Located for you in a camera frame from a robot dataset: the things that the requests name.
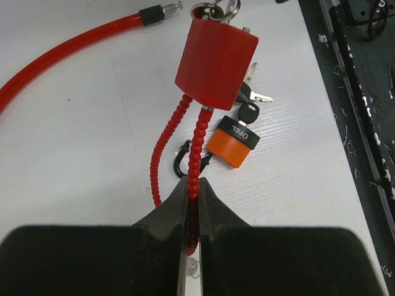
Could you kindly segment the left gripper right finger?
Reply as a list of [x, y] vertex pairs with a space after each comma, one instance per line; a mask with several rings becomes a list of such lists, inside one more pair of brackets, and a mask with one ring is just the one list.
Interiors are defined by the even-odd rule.
[[382, 295], [359, 238], [331, 227], [251, 226], [199, 181], [203, 295]]

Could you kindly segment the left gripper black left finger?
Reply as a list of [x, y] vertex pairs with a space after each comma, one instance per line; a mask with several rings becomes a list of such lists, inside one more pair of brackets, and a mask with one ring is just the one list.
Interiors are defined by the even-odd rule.
[[186, 180], [129, 226], [26, 225], [1, 243], [2, 295], [184, 295]]

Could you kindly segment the thick red cable lock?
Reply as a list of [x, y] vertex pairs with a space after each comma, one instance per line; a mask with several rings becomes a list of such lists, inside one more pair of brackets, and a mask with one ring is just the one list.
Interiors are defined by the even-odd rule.
[[42, 73], [74, 53], [126, 31], [162, 22], [182, 9], [183, 3], [181, 1], [175, 1], [167, 5], [158, 4], [139, 10], [135, 14], [105, 23], [64, 41], [30, 62], [5, 83], [1, 88], [1, 111], [5, 111], [14, 98]]

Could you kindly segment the red padlock with thin cable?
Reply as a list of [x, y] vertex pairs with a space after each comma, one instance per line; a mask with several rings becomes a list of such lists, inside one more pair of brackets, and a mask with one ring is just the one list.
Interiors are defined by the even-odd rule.
[[258, 45], [258, 37], [233, 27], [241, 1], [229, 1], [218, 13], [218, 1], [199, 3], [191, 9], [193, 18], [180, 60], [175, 84], [183, 91], [180, 103], [158, 139], [150, 162], [151, 192], [155, 206], [161, 204], [159, 163], [169, 139], [192, 101], [201, 104], [189, 153], [188, 249], [192, 255], [199, 242], [199, 177], [201, 153], [214, 109], [230, 110]]

